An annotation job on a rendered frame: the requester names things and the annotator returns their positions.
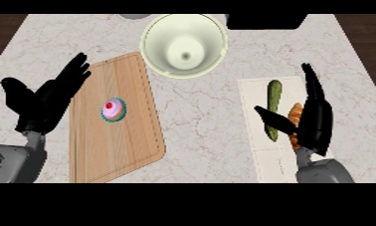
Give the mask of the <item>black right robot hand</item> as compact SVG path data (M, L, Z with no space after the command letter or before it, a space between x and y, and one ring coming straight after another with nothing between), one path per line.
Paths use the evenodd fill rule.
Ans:
M333 109L324 98L321 85L310 64L301 64L305 73L307 100L304 103L299 124L293 124L279 113L261 106L254 109L263 122L286 134L296 134L296 143L314 153L324 156L330 144L333 129Z

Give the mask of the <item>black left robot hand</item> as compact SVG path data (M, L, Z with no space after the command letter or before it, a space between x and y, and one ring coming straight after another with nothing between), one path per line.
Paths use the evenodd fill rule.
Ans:
M91 75L89 67L87 55L80 53L59 76L35 92L18 79L7 77L2 80L6 106L19 115L15 127L18 132L35 131L46 134L56 128L71 98Z

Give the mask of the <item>green squash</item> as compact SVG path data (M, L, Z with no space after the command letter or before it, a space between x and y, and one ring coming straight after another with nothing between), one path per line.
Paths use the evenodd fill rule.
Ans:
M279 80L271 80L267 85L267 109L276 113L279 107L279 100L282 95L282 82ZM265 134L271 141L277 141L277 129L271 126L264 127Z

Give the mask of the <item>white placemat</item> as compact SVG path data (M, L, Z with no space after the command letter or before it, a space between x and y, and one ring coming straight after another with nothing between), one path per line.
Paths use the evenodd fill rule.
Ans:
M293 105L305 103L305 84L299 76L277 77L276 79L282 82L277 113L288 116ZM270 81L271 78L237 81L257 181L261 183L295 183L298 166L289 136L279 132L277 141L268 138L261 117L254 109L255 106L267 108L267 85Z

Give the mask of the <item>pale green bowl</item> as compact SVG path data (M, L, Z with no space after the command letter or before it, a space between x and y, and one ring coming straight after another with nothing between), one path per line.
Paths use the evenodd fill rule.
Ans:
M227 35L223 25L208 14L164 14L143 32L140 51L146 64L162 76L196 78L224 58Z

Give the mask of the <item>orange croissant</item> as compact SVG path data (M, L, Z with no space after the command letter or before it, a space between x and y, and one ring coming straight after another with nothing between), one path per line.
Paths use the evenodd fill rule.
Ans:
M299 125L301 114L302 114L302 104L296 103L288 114L288 119L293 123L293 125ZM291 141L292 149L296 150L299 148L296 133L293 133L289 136L289 141Z

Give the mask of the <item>pink frosted cupcake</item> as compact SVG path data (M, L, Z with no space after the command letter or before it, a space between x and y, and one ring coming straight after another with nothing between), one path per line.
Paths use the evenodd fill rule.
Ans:
M125 117L125 115L127 115L125 101L118 97L108 99L100 109L100 116L103 121L117 122Z

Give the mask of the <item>wooden cutting board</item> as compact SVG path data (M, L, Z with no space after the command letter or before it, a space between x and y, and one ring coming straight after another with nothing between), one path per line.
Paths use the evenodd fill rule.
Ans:
M94 183L156 162L167 147L142 54L90 72L69 105L69 180Z

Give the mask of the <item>grey round object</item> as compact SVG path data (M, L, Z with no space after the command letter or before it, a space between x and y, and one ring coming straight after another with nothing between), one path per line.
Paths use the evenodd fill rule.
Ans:
M119 14L121 17L124 17L125 19L130 19L130 20L140 20L146 17L149 17L152 14Z

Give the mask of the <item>black appliance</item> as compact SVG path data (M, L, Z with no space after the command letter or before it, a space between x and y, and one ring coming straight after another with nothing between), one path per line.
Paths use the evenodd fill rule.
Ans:
M227 14L230 30L293 30L305 20L305 14Z

